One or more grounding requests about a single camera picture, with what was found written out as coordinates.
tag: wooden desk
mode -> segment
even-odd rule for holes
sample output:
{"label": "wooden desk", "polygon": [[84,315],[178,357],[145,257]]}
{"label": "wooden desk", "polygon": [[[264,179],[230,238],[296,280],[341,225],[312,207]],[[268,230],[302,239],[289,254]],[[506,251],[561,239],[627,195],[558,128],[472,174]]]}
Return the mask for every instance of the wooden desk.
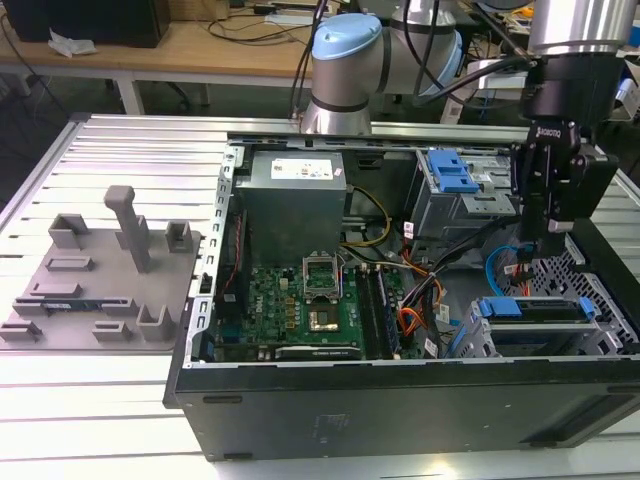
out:
{"label": "wooden desk", "polygon": [[[225,21],[223,25],[237,29],[261,19],[235,18]],[[56,53],[45,43],[21,42],[13,31],[9,35],[36,73],[43,76],[114,80],[126,112],[143,115],[137,80],[199,83],[203,85],[206,102],[206,85],[211,83],[288,87],[304,50],[301,42],[306,44],[310,32],[309,27],[290,32],[300,42],[283,33],[273,43],[290,41],[278,45],[251,46],[215,38],[206,32],[206,26],[206,23],[174,22],[157,48],[97,45],[98,53],[73,58]],[[234,38],[258,37],[282,31],[282,28],[259,24],[238,32],[227,30],[226,35]],[[223,34],[219,26],[214,26],[213,31]],[[0,72],[17,75],[29,73],[4,38],[0,41]]]}

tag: white sticker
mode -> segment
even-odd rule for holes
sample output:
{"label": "white sticker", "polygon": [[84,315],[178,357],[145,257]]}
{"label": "white sticker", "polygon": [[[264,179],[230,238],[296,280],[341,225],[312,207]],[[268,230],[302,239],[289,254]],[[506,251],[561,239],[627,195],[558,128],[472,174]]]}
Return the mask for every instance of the white sticker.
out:
{"label": "white sticker", "polygon": [[404,238],[413,240],[413,223],[404,222]]}
{"label": "white sticker", "polygon": [[438,346],[427,338],[424,342],[424,349],[433,358],[438,358]]}
{"label": "white sticker", "polygon": [[43,303],[42,306],[45,308],[64,308],[68,310],[71,309],[71,305],[69,305],[68,303]]}
{"label": "white sticker", "polygon": [[445,305],[444,303],[440,304],[440,312],[438,313],[438,320],[442,323],[450,323],[449,321],[449,305]]}
{"label": "white sticker", "polygon": [[273,180],[332,180],[331,160],[276,158],[271,163]]}

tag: power supply label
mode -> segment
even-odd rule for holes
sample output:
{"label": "power supply label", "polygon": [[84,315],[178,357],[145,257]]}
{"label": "power supply label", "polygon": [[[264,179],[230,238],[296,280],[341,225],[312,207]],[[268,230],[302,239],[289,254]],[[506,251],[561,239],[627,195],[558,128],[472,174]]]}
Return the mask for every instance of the power supply label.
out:
{"label": "power supply label", "polygon": [[273,180],[333,180],[331,160],[276,158],[271,162]]}

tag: motherboard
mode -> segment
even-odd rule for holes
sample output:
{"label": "motherboard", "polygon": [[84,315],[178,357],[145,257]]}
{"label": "motherboard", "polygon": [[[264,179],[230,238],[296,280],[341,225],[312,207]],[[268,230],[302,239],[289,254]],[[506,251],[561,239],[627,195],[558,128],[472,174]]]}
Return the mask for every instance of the motherboard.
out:
{"label": "motherboard", "polygon": [[[335,296],[313,293],[334,286]],[[395,318],[403,294],[395,269],[334,269],[322,262],[253,268],[246,314],[219,325],[218,360],[315,360],[318,355],[360,360],[398,353]]]}

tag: cable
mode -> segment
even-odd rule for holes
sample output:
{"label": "cable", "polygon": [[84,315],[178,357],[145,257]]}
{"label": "cable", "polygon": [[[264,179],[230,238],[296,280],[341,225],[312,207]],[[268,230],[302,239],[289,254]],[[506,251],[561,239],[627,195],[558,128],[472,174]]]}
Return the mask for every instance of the cable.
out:
{"label": "cable", "polygon": [[344,245],[341,245],[341,247],[345,252],[348,252],[349,255],[351,255],[354,258],[357,258],[358,260],[364,262],[364,263],[370,263],[372,265],[386,265],[388,267],[394,267],[394,268],[406,268],[406,269],[410,269],[413,270],[413,267],[410,265],[405,265],[403,263],[396,263],[396,262],[383,262],[383,261],[378,261],[378,260],[374,260],[372,258],[366,257],[364,255],[362,255],[361,253],[355,251],[353,248],[351,247],[346,247]]}
{"label": "cable", "polygon": [[[362,230],[362,232],[360,232],[360,233],[362,234],[362,240],[364,240],[365,242],[368,242],[368,241],[369,241],[369,238],[367,237],[367,232],[366,232],[366,230]],[[386,261],[387,261],[387,257],[385,257],[385,256],[384,256],[384,253],[382,253],[382,250],[380,250],[377,246],[372,245],[372,246],[371,246],[371,247],[369,247],[369,248],[371,248],[371,250],[373,250],[373,251],[374,251],[374,253],[378,256],[378,258],[379,258],[380,260],[382,260],[383,262],[386,262]]]}
{"label": "cable", "polygon": [[[409,3],[410,3],[409,1],[405,2],[405,6],[402,13],[402,25],[404,30],[404,38],[405,38],[407,47],[411,52],[411,56],[418,63],[418,65],[422,65],[422,59],[418,56],[418,52],[416,51],[416,48],[413,45],[413,41],[411,40],[411,35],[409,34]],[[425,66],[425,68],[422,71],[427,75],[427,77],[429,77],[429,80],[431,80],[431,82],[440,89],[440,91],[442,91],[445,88],[444,85],[440,83],[440,81],[435,77],[435,75],[433,75],[433,73],[429,70],[427,66]],[[458,105],[462,105],[463,107],[468,107],[473,110],[485,110],[481,105],[473,105],[472,103],[470,103],[470,100],[468,101],[461,100],[451,92],[447,92],[445,93],[445,95],[447,96],[447,98],[449,98],[449,100],[457,103]]]}
{"label": "cable", "polygon": [[436,27],[438,26],[438,12],[440,11],[440,0],[433,0],[433,7],[431,11],[431,27],[429,28],[429,35],[427,36],[427,43],[424,46],[424,54],[422,55],[422,61],[420,62],[420,70],[418,70],[418,76],[416,77],[416,83],[413,86],[412,102],[414,105],[420,105],[424,101],[424,97],[420,95],[420,89],[422,87],[422,79],[424,78],[424,71],[427,68],[429,62],[429,56],[433,48],[433,40],[436,36]]}
{"label": "cable", "polygon": [[213,27],[216,24],[218,24],[218,22],[211,22],[209,24],[209,26],[207,27],[207,32],[209,32],[209,35],[211,35],[212,37],[219,38],[221,40],[226,40],[228,42],[243,43],[243,44],[248,44],[248,45],[251,45],[251,46],[265,46],[265,44],[262,44],[262,43],[259,43],[259,42],[263,42],[265,40],[277,39],[283,33],[293,32],[294,30],[300,30],[301,28],[309,28],[309,25],[299,25],[297,27],[291,27],[291,28],[283,29],[280,32],[274,32],[274,33],[269,33],[269,34],[266,34],[266,35],[260,35],[259,37],[233,38],[233,37],[228,37],[226,35],[220,35],[218,33],[212,32],[211,31],[211,27]]}
{"label": "cable", "polygon": [[[289,94],[289,118],[294,118],[298,115],[298,108],[300,107],[300,99],[302,98],[302,89],[304,88],[304,79],[307,75],[307,65],[309,64],[309,58],[311,57],[311,52],[313,49],[314,37],[316,35],[316,31],[318,30],[318,26],[322,21],[324,11],[327,8],[327,3],[328,3],[328,0],[318,0],[318,3],[316,4],[316,8],[313,11],[313,22],[311,23],[311,34],[309,35],[307,46],[303,50],[302,55],[300,56],[300,60],[298,61],[298,68],[296,69],[296,74],[293,78],[293,84],[291,85],[291,92]],[[296,89],[298,85],[298,80],[300,79],[301,79],[300,90],[296,98]]]}
{"label": "cable", "polygon": [[473,3],[472,5],[470,5],[471,8],[473,9],[474,12],[476,12],[478,14],[478,16],[484,20],[484,23],[486,23],[487,25],[489,25],[489,27],[491,28],[491,30],[493,30],[495,33],[498,34],[498,36],[502,39],[503,42],[505,42],[507,45],[509,45],[509,47],[511,47],[511,49],[516,53],[516,55],[526,58],[528,62],[532,62],[533,59],[531,58],[531,56],[526,52],[526,50],[524,50],[522,47],[520,47],[518,44],[516,44],[511,37],[509,37],[509,34],[507,32],[505,32],[500,25],[498,25],[495,20],[493,18],[491,18],[491,16],[484,11],[484,9],[478,5],[477,3]]}
{"label": "cable", "polygon": [[426,289],[434,283],[436,275],[440,274],[440,272],[442,272],[442,270],[444,270],[448,264],[458,260],[469,250],[477,248],[480,241],[484,241],[496,231],[509,225],[513,225],[519,221],[520,215],[498,218],[491,223],[487,223],[479,230],[476,230],[471,235],[459,240],[453,246],[449,247],[433,264],[429,276],[427,276],[422,281],[422,283],[416,285],[407,295],[405,295],[404,299],[402,299],[402,305],[414,305],[420,299],[420,297],[422,297]]}
{"label": "cable", "polygon": [[238,273],[238,267],[240,266],[240,233],[241,233],[241,226],[242,226],[242,215],[238,215],[236,217],[236,258],[235,258],[235,263],[233,265],[233,271],[231,272],[231,275],[229,275],[229,279],[227,280],[227,283],[224,284],[224,287],[222,288],[222,291],[218,294],[219,298],[222,298],[222,296],[224,295],[224,292],[226,292],[227,289],[231,286],[231,282],[233,282],[233,279],[235,278],[236,274]]}
{"label": "cable", "polygon": [[64,106],[62,105],[62,103],[60,103],[60,101],[58,100],[58,98],[51,92],[51,90],[49,89],[49,87],[47,86],[47,84],[42,80],[42,78],[40,77],[40,75],[38,75],[35,70],[31,67],[31,65],[29,65],[29,63],[24,59],[24,57],[22,55],[20,55],[20,52],[18,51],[18,49],[16,48],[16,46],[13,44],[13,41],[11,41],[11,38],[9,38],[9,34],[7,33],[6,28],[4,27],[4,21],[5,19],[7,19],[7,14],[4,13],[2,15],[2,17],[0,17],[0,28],[2,28],[2,33],[4,34],[4,37],[7,39],[7,42],[9,43],[9,46],[11,47],[11,50],[13,50],[13,53],[16,54],[16,57],[18,57],[18,59],[22,62],[22,64],[27,67],[27,69],[31,72],[31,74],[42,84],[42,86],[44,87],[44,89],[47,91],[47,93],[49,94],[49,96],[51,97],[51,99],[53,100],[53,102],[56,104],[56,106],[65,114],[65,116],[67,117],[67,120],[70,118],[69,112],[67,111],[66,108],[64,108]]}
{"label": "cable", "polygon": [[495,261],[498,254],[500,254],[501,252],[504,252],[505,250],[509,250],[512,252],[518,251],[517,248],[512,247],[511,245],[504,245],[502,247],[498,247],[491,253],[491,255],[487,257],[487,261],[484,264],[484,272],[487,275],[487,282],[489,282],[489,286],[491,287],[491,290],[493,290],[493,293],[495,293],[496,296],[498,297],[504,297],[504,292],[500,289],[500,287],[496,283],[495,276],[493,275],[493,262]]}
{"label": "cable", "polygon": [[[47,87],[49,85],[51,85],[51,82],[53,81],[53,77],[49,77],[49,80],[47,80]],[[42,91],[40,92],[40,96],[38,97],[38,101],[36,102],[35,106],[33,107],[33,123],[35,123],[36,125],[38,124],[38,107],[40,106],[40,103],[42,103],[42,99],[44,98],[44,94],[45,94],[46,90],[43,88]]]}
{"label": "cable", "polygon": [[364,242],[343,242],[340,245],[346,246],[346,247],[371,247],[371,246],[377,246],[377,245],[380,245],[381,243],[384,243],[387,237],[389,236],[389,233],[391,233],[391,217],[389,217],[389,214],[387,213],[385,208],[382,206],[382,204],[367,190],[357,186],[354,186],[353,190],[362,193],[365,197],[371,200],[371,202],[373,202],[373,204],[376,207],[378,207],[378,209],[384,215],[385,227],[384,227],[384,231],[382,232],[382,235],[374,240],[369,240]]}
{"label": "cable", "polygon": [[[467,75],[465,75],[463,78],[459,79],[457,82],[454,82],[446,87],[444,87],[443,89],[441,89],[438,93],[436,93],[435,95],[427,98],[424,102],[423,105],[428,105],[429,103],[433,103],[436,100],[441,99],[442,97],[445,96],[449,96],[450,94],[452,94],[453,92],[455,92],[456,90],[460,90],[463,87],[466,87],[467,85],[475,82],[476,80],[489,75],[490,73],[496,73],[499,72],[501,70],[506,70],[508,68],[511,67],[515,67],[518,65],[522,65],[522,64],[526,64],[528,63],[526,58],[523,57],[509,57],[509,58],[505,58],[504,60],[500,60],[498,62],[492,63],[491,65],[487,65],[486,67],[480,69],[480,70],[476,70],[475,72],[469,73]],[[478,107],[478,109],[480,110],[487,110],[488,107]]]}

